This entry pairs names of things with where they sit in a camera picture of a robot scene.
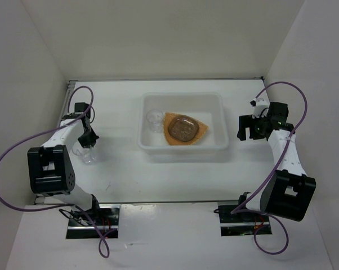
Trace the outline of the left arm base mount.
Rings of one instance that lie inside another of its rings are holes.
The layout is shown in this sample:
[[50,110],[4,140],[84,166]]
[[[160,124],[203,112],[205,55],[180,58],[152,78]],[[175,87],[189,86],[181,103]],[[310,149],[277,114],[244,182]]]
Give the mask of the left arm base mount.
[[[118,238],[120,207],[119,204],[100,204],[96,214],[87,212],[106,239]],[[100,238],[93,224],[79,210],[59,209],[59,212],[68,220],[66,239]]]

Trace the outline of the woven bamboo basket tray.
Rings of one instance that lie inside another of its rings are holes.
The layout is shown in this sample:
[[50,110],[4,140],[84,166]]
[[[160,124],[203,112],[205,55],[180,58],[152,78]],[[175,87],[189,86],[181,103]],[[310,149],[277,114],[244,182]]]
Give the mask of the woven bamboo basket tray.
[[163,134],[171,146],[189,146],[198,143],[208,131],[208,126],[190,116],[166,112]]

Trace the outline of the clear plastic cup front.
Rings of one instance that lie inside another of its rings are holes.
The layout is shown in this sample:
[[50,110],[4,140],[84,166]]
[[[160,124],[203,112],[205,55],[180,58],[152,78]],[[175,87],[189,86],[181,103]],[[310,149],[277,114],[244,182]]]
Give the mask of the clear plastic cup front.
[[81,161],[85,164],[94,164],[96,161],[96,154],[93,147],[90,148],[83,148],[83,147],[77,147],[72,148],[72,153],[79,157]]

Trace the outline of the clear plastic cup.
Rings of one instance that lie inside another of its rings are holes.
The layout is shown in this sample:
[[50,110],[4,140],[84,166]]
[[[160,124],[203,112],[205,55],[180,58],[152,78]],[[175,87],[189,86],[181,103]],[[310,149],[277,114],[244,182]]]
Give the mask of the clear plastic cup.
[[96,154],[93,147],[90,148],[83,148],[83,147],[77,147],[72,148],[72,153],[79,157],[81,161],[85,164],[94,164],[96,161]]
[[163,130],[163,113],[158,109],[152,109],[147,112],[146,120],[152,132],[160,133]]

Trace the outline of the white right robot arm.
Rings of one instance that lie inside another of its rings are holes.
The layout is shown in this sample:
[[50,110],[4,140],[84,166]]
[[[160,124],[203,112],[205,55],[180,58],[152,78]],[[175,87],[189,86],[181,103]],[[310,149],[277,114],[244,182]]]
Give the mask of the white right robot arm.
[[237,137],[241,141],[265,139],[271,147],[275,167],[259,192],[240,196],[236,215],[248,221],[257,211],[299,222],[309,207],[316,181],[300,163],[295,128],[287,123],[288,106],[262,98],[252,100],[251,105],[253,114],[239,117]]

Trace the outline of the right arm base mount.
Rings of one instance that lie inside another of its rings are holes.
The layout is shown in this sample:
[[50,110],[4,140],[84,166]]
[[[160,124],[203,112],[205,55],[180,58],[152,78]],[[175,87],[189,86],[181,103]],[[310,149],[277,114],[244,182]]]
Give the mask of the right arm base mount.
[[231,214],[237,206],[234,200],[219,202],[213,211],[219,217],[221,236],[253,236],[255,230],[259,230],[257,235],[272,234],[268,217],[256,213]]

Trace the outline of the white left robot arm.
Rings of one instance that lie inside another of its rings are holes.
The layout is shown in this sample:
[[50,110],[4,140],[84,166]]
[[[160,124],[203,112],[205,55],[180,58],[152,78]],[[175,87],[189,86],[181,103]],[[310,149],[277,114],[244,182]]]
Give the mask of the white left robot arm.
[[40,147],[27,152],[30,188],[34,194],[54,197],[64,204],[72,204],[76,219],[82,218],[93,225],[100,221],[101,210],[97,198],[80,188],[75,182],[75,171],[70,152],[78,143],[83,150],[79,155],[90,158],[99,136],[91,127],[91,107],[77,102],[74,112],[61,118],[60,130]]

